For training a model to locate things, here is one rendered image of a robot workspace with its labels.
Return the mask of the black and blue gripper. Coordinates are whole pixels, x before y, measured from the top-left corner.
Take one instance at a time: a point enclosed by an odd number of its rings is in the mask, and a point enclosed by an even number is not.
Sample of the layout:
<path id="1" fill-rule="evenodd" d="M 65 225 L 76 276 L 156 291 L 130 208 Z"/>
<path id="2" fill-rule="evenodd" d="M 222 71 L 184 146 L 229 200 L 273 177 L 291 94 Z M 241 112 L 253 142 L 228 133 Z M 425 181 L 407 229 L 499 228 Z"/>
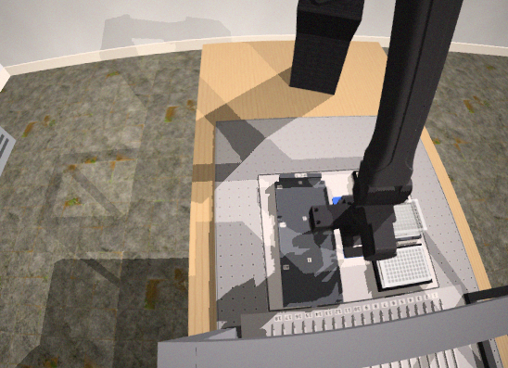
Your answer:
<path id="1" fill-rule="evenodd" d="M 344 195 L 342 197 L 333 197 L 332 198 L 333 204 L 340 204 L 345 197 L 353 197 L 353 195 Z M 339 200 L 339 199 L 341 199 L 341 200 Z M 352 206 L 353 206 L 353 204 L 352 204 Z M 362 222 L 359 222 L 355 218 L 355 216 L 352 212 L 352 206 L 351 206 L 351 214 L 352 214 L 354 220 L 356 222 L 358 222 L 359 224 L 363 225 Z M 342 250 L 343 250 L 344 259 L 363 257 L 362 247 L 354 247 L 354 246 L 358 246 L 358 245 L 362 244 L 361 237 L 360 236 L 344 237 L 342 226 L 339 229 L 339 232 L 340 232 L 342 246 L 343 246 Z"/>

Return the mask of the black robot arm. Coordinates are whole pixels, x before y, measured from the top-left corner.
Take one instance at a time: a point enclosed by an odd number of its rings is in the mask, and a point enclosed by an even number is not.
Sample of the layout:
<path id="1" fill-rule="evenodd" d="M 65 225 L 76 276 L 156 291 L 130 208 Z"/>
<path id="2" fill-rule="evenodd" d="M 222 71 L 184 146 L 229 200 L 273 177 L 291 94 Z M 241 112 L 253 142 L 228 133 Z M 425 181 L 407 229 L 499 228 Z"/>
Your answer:
<path id="1" fill-rule="evenodd" d="M 342 226 L 344 237 L 361 235 L 364 260 L 397 256 L 394 206 L 404 203 L 413 190 L 415 151 L 462 4 L 463 0 L 396 0 L 375 130 L 353 197 L 345 197 L 343 204 L 311 206 L 309 211 L 312 233 Z M 363 225 L 354 220 L 351 206 Z"/>

